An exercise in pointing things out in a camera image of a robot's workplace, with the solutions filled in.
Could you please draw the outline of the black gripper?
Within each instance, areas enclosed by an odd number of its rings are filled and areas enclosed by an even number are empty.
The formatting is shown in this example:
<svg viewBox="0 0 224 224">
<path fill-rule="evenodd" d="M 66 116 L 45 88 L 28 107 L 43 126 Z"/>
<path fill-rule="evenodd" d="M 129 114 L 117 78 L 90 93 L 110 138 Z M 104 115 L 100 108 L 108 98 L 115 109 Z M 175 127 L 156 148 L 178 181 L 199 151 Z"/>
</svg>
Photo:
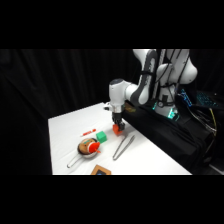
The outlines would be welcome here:
<svg viewBox="0 0 224 224">
<path fill-rule="evenodd" d="M 123 118 L 122 113 L 112 113 L 113 127 L 118 127 L 117 123 L 121 122 Z M 125 123 L 122 121 L 120 123 L 120 130 L 123 131 L 125 129 Z"/>
</svg>

